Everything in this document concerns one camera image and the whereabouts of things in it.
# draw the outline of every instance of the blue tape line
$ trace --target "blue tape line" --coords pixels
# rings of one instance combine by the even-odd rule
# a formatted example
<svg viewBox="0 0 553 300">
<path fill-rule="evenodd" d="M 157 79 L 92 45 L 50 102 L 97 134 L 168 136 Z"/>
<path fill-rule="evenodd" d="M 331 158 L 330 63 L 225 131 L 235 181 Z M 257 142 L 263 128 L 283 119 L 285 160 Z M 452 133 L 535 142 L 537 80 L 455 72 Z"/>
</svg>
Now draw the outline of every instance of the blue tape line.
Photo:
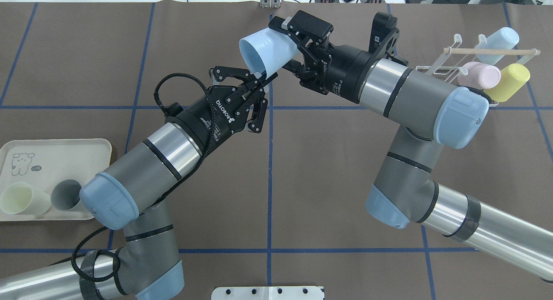
<svg viewBox="0 0 553 300">
<path fill-rule="evenodd" d="M 269 171 L 267 188 L 267 286 L 271 286 L 271 249 L 273 248 L 273 83 L 269 83 Z"/>
<path fill-rule="evenodd" d="M 96 249 L 81 249 L 87 252 Z M 179 249 L 179 253 L 410 253 L 410 252 L 478 252 L 470 247 L 435 247 L 435 248 L 223 248 L 223 249 Z M 73 249 L 44 248 L 0 248 L 0 253 L 73 253 Z"/>
<path fill-rule="evenodd" d="M 507 20 L 507 26 L 509 26 L 509 28 L 512 28 L 511 20 L 509 18 L 509 10 L 507 9 L 506 3 L 503 3 L 503 12 L 505 12 L 505 19 Z M 537 106 L 536 98 L 534 96 L 534 92 L 532 90 L 530 81 L 527 81 L 526 86 L 528 87 L 528 93 L 530 94 L 530 99 L 532 100 L 534 111 L 536 112 L 537 121 L 540 124 L 541 134 L 543 135 L 543 139 L 545 140 L 545 145 L 547 146 L 547 151 L 549 152 L 549 158 L 551 159 L 551 162 L 553 162 L 553 149 L 551 148 L 551 143 L 549 142 L 549 137 L 547 136 L 547 131 L 545 130 L 545 125 L 543 124 L 543 120 L 541 119 L 540 110 Z"/>
<path fill-rule="evenodd" d="M 436 300 L 436 291 L 434 289 L 434 276 L 432 275 L 432 264 L 430 263 L 430 249 L 428 248 L 428 239 L 426 238 L 426 228 L 424 225 L 420 226 L 421 232 L 423 233 L 423 243 L 424 243 L 424 255 L 426 257 L 426 269 L 428 270 L 428 281 L 430 284 L 430 295 L 432 300 Z"/>
<path fill-rule="evenodd" d="M 133 105 L 0 105 L 0 109 L 134 109 Z M 141 110 L 157 110 L 156 105 L 137 105 L 136 109 Z M 357 106 L 310 106 L 310 105 L 286 105 L 272 107 L 274 110 L 365 110 L 364 107 Z M 490 110 L 535 110 L 551 111 L 553 107 L 491 107 Z"/>
<path fill-rule="evenodd" d="M 25 44 L 27 34 L 29 34 L 31 23 L 33 22 L 33 18 L 36 13 L 37 7 L 38 7 L 38 3 L 35 3 L 33 7 L 33 12 L 31 12 L 31 17 L 29 18 L 29 22 L 27 23 L 27 27 L 25 28 L 25 33 L 23 33 L 21 43 L 19 44 L 19 48 L 17 48 L 16 58 L 13 60 L 12 68 L 10 69 L 8 79 L 6 80 L 6 84 L 4 85 L 4 90 L 2 91 L 2 96 L 0 96 L 0 105 L 4 103 L 4 98 L 6 97 L 6 93 L 8 93 L 8 87 L 10 86 L 10 82 L 12 81 L 13 72 L 16 71 L 17 61 L 19 60 L 19 55 L 21 54 L 21 50 L 23 49 L 23 44 Z"/>
<path fill-rule="evenodd" d="M 266 248 L 179 249 L 178 253 L 267 253 Z"/>
<path fill-rule="evenodd" d="M 80 249 L 79 252 L 87 252 L 91 249 Z M 58 249 L 58 248 L 0 248 L 0 253 L 73 253 L 75 249 Z"/>
<path fill-rule="evenodd" d="M 109 237 L 107 238 L 107 249 L 108 250 L 111 250 L 111 247 L 113 245 L 113 233 L 114 233 L 113 230 L 109 231 Z"/>
<path fill-rule="evenodd" d="M 359 106 L 345 106 L 345 107 L 333 107 L 333 106 L 274 106 L 275 110 L 364 110 L 364 107 Z"/>
<path fill-rule="evenodd" d="M 140 63 L 140 72 L 138 73 L 137 89 L 134 95 L 133 113 L 130 115 L 129 133 L 127 134 L 127 142 L 125 144 L 125 153 L 129 150 L 130 137 L 133 133 L 134 117 L 136 116 L 138 97 L 140 96 L 140 85 L 142 84 L 142 75 L 144 74 L 144 64 L 146 63 L 146 54 L 148 52 L 148 42 L 150 40 L 150 32 L 152 30 L 152 20 L 154 19 L 154 10 L 156 9 L 156 3 L 152 3 L 152 10 L 150 10 L 150 20 L 148 22 L 148 31 L 146 32 L 146 40 L 144 42 L 144 51 L 142 52 L 142 62 Z"/>
</svg>

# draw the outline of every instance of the light blue joint cap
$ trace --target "light blue joint cap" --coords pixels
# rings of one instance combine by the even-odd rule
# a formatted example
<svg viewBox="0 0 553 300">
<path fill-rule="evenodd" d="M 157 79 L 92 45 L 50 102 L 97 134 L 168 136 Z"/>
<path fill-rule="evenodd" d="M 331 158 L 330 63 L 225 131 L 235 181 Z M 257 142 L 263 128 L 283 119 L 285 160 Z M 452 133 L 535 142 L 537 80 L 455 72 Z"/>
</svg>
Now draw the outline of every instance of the light blue joint cap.
<svg viewBox="0 0 553 300">
<path fill-rule="evenodd" d="M 365 203 L 367 213 L 375 217 L 378 221 L 395 227 L 396 229 L 404 229 L 409 223 L 401 210 L 399 210 L 382 192 L 375 186 L 371 186 L 371 192 L 367 203 Z"/>
<path fill-rule="evenodd" d="M 446 98 L 434 123 L 434 139 L 454 149 L 464 148 L 488 113 L 486 98 L 458 87 Z"/>
<path fill-rule="evenodd" d="M 513 49 L 519 42 L 518 33 L 505 26 L 486 38 L 484 49 Z M 495 65 L 504 54 L 478 54 L 476 58 L 488 65 Z"/>
<path fill-rule="evenodd" d="M 136 294 L 138 300 L 169 300 L 184 288 L 182 260 L 162 275 L 158 280 Z"/>
<path fill-rule="evenodd" d="M 99 172 L 80 192 L 81 200 L 106 227 L 118 230 L 138 218 L 138 207 L 126 188 L 106 172 Z"/>
</svg>

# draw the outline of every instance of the light blue cup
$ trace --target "light blue cup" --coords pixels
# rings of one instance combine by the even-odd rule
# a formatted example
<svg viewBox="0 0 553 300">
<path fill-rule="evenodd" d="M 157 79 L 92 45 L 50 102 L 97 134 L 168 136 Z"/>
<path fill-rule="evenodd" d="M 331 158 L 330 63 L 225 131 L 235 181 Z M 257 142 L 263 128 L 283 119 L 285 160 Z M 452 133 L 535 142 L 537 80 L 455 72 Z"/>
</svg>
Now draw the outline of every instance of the light blue cup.
<svg viewBox="0 0 553 300">
<path fill-rule="evenodd" d="M 273 75 L 290 61 L 299 50 L 289 36 L 270 28 L 255 32 L 239 42 L 240 53 L 252 73 Z"/>
<path fill-rule="evenodd" d="M 492 35 L 488 36 L 486 38 L 486 44 L 482 48 L 513 49 L 515 46 L 517 46 L 518 42 L 518 33 L 509 27 L 503 27 L 494 32 Z M 478 56 L 476 56 L 476 58 L 478 58 L 478 60 L 480 60 L 482 63 L 492 66 L 495 65 L 499 60 L 501 60 L 503 56 L 504 54 L 479 54 Z"/>
</svg>

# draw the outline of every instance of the tray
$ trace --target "tray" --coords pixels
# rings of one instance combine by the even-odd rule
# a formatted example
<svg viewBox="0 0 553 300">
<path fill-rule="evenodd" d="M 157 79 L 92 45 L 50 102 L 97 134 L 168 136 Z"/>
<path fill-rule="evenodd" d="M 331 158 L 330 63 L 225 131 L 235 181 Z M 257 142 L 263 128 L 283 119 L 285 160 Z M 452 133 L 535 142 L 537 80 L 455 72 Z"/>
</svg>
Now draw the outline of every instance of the tray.
<svg viewBox="0 0 553 300">
<path fill-rule="evenodd" d="M 10 141 L 0 149 L 0 193 L 15 182 L 27 182 L 48 194 L 58 183 L 67 179 L 76 180 L 84 186 L 97 172 L 109 166 L 111 150 L 111 144 L 105 139 Z M 42 215 L 8 215 L 0 210 L 0 221 L 91 218 L 92 214 L 86 209 L 61 211 L 53 206 Z"/>
</svg>

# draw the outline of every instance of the yellow cup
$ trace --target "yellow cup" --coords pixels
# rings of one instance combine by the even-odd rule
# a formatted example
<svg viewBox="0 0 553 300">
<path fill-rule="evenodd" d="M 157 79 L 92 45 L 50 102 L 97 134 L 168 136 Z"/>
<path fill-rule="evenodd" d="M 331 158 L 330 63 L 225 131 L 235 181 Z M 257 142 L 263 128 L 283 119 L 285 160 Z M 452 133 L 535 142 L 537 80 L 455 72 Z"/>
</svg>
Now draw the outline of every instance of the yellow cup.
<svg viewBox="0 0 553 300">
<path fill-rule="evenodd" d="M 505 102 L 512 97 L 530 79 L 530 71 L 520 64 L 512 64 L 501 70 L 501 80 L 484 93 L 498 102 Z"/>
</svg>

